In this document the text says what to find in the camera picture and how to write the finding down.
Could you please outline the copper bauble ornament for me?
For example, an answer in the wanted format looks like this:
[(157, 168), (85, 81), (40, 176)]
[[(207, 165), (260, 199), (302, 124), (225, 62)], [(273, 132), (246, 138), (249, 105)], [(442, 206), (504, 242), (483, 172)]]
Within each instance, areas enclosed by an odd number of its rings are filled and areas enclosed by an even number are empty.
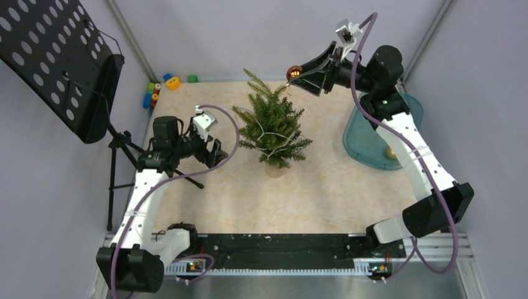
[(291, 66), (286, 72), (286, 80), (290, 82), (292, 79), (298, 77), (303, 73), (303, 68), (300, 65)]

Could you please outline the small green christmas tree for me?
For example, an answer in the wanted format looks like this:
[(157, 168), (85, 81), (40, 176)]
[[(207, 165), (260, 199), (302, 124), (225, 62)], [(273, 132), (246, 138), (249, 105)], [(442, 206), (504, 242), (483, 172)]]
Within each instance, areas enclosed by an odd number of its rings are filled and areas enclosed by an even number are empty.
[(250, 109), (234, 105), (232, 111), (243, 122), (238, 146), (258, 152), (258, 162), (265, 165), (271, 178), (282, 177), (292, 162), (306, 159), (305, 149), (313, 143), (305, 137), (299, 122), (304, 109), (295, 109), (288, 99), (288, 83), (271, 88), (248, 69), (247, 85)]

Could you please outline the gold bauble ornament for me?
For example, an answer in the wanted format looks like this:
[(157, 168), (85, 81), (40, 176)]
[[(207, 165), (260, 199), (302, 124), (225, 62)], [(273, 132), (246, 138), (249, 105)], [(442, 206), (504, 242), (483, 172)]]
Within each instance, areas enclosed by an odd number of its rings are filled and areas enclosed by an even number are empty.
[(393, 149), (391, 147), (387, 147), (386, 150), (385, 150), (385, 155), (388, 159), (391, 159), (391, 160), (394, 160), (396, 161), (397, 160), (397, 156), (395, 155)]

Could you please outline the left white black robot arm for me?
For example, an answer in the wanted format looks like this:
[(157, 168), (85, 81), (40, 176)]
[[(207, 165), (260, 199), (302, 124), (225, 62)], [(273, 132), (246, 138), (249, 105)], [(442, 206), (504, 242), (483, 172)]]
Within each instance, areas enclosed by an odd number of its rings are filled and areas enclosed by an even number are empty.
[(209, 135), (216, 123), (213, 114), (202, 112), (191, 117), (187, 131), (180, 132), (177, 117), (154, 119), (153, 137), (149, 148), (139, 155), (123, 221), (110, 244), (97, 252), (98, 268), (111, 290), (155, 293), (161, 288), (167, 265), (180, 254), (189, 258), (199, 251), (194, 225), (172, 225), (154, 240), (154, 218), (167, 179), (188, 178), (177, 172), (182, 159), (194, 157), (213, 169), (228, 156), (221, 142)]

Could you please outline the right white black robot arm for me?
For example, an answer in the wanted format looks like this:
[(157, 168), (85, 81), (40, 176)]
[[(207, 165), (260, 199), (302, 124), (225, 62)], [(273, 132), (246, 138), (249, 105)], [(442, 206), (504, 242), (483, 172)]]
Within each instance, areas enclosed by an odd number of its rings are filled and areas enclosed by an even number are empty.
[(335, 85), (362, 92), (357, 108), (367, 113), (369, 125), (394, 151), (410, 179), (416, 203), (366, 229), (365, 249), (374, 257), (383, 256), (394, 241), (454, 228), (474, 196), (470, 183), (459, 183), (449, 174), (422, 138), (395, 87), (402, 74), (402, 55), (396, 47), (382, 45), (367, 65), (354, 66), (335, 42), (286, 72), (288, 83), (315, 96), (329, 93)]

